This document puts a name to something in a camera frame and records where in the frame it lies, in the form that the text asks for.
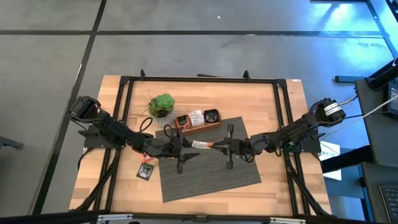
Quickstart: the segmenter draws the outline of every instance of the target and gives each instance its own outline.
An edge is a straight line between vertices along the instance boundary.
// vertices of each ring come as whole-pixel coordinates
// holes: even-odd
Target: green succulent
[[[156,96],[155,98],[151,98],[149,102],[147,102],[147,109],[151,113],[152,116],[156,118],[164,118],[173,110],[174,99],[170,94],[165,93],[163,95]]]

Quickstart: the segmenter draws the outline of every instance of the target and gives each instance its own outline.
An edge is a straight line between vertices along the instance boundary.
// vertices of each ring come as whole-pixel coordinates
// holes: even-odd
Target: gray mat
[[[234,124],[234,138],[244,139],[248,136],[242,117],[239,117],[223,120],[220,128],[187,136],[187,139],[189,141],[221,141],[227,136],[228,124]],[[167,139],[163,131],[157,131],[156,137]],[[220,151],[183,149],[183,153],[189,152],[200,152],[201,154],[184,164],[182,174],[177,173],[176,159],[159,159],[163,202],[261,183],[256,162],[247,163],[240,158],[233,157],[234,169],[227,170],[227,157]]]

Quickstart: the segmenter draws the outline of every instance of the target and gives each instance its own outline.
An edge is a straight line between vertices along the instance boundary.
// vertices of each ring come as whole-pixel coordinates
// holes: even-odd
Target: keyboard
[[[391,224],[398,224],[398,185],[380,185],[381,195]]]

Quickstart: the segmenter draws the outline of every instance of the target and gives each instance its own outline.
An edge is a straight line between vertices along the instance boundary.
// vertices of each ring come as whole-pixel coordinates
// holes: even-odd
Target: black tag
[[[150,164],[145,164],[145,163],[141,164],[137,173],[137,177],[142,178],[144,180],[149,180],[150,175],[152,174],[154,168],[155,167]]]

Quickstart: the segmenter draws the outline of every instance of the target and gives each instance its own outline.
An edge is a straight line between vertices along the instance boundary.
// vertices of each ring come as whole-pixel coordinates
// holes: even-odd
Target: wooden table
[[[104,76],[98,100],[102,109],[112,113],[118,92],[120,76]],[[306,113],[303,86],[300,80],[287,80],[290,104],[294,119]],[[203,82],[156,82],[136,81],[127,125],[134,131],[139,129],[147,117],[146,101],[150,96],[170,93],[175,98],[177,115],[201,109],[217,108],[223,119],[242,116],[248,136],[275,131],[279,125],[275,107],[273,87],[263,83],[203,83]],[[122,116],[124,95],[119,113]],[[287,116],[282,89],[279,90],[284,123]],[[154,134],[162,129],[155,123],[146,130]],[[98,182],[104,149],[94,149],[81,162],[73,191],[70,208],[76,208],[89,195]],[[331,213],[322,169],[317,158],[308,153],[301,154],[305,183],[317,202]],[[155,170],[149,181],[136,177],[141,164],[141,155],[126,147],[121,153],[112,212],[126,213],[172,213],[207,215],[263,215],[291,216],[289,188],[282,157],[263,152],[256,156],[256,164],[262,183],[217,193],[206,194],[173,202],[163,203],[160,188],[158,160],[150,162]],[[296,188],[298,210],[303,213],[299,188]],[[100,208],[104,208],[108,186],[103,190]]]

